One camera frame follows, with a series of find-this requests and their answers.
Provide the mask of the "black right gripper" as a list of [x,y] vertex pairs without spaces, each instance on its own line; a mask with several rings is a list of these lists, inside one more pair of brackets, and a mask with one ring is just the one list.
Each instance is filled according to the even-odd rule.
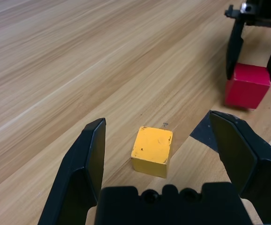
[[[230,80],[243,45],[241,35],[244,23],[247,26],[271,27],[271,0],[245,0],[239,9],[234,9],[234,6],[230,5],[225,11],[225,16],[244,21],[234,23],[227,45],[226,76]],[[271,80],[271,56],[267,63],[267,71]]]

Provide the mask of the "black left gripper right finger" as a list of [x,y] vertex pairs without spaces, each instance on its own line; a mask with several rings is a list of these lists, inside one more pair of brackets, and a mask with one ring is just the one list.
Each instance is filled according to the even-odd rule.
[[234,115],[211,111],[209,118],[231,183],[261,221],[271,224],[271,146]]

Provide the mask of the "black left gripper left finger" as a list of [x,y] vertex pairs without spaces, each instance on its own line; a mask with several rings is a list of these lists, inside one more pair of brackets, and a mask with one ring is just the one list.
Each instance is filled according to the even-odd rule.
[[106,119],[87,124],[62,159],[40,225],[83,225],[102,187]]

